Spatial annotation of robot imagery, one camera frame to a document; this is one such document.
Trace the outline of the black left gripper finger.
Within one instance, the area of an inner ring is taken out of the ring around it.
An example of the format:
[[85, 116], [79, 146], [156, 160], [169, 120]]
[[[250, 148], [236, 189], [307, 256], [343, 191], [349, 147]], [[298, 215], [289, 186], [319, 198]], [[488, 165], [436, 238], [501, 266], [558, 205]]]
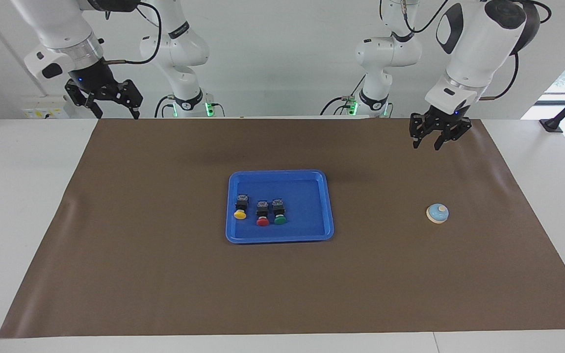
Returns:
[[410, 136], [413, 140], [412, 146], [417, 149], [427, 132], [424, 127], [425, 116], [423, 114], [410, 114]]
[[471, 127], [472, 123], [457, 123], [453, 127], [446, 125], [435, 141], [435, 150], [440, 150], [442, 145], [448, 141], [457, 141], [462, 135], [468, 132]]

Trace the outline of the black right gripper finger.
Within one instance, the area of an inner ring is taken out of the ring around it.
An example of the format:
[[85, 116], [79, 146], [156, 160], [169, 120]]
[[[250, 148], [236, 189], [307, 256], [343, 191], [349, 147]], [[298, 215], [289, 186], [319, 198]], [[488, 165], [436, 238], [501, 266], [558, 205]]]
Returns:
[[143, 96], [132, 80], [117, 83], [116, 103], [126, 107], [133, 119], [139, 119]]
[[69, 94], [70, 100], [74, 103], [74, 105], [78, 107], [83, 106], [86, 109], [89, 109], [97, 119], [102, 118], [103, 110], [101, 110], [98, 103], [96, 103], [94, 93], [91, 92], [88, 96], [85, 96], [74, 81], [67, 81], [67, 83], [65, 83], [65, 90]]

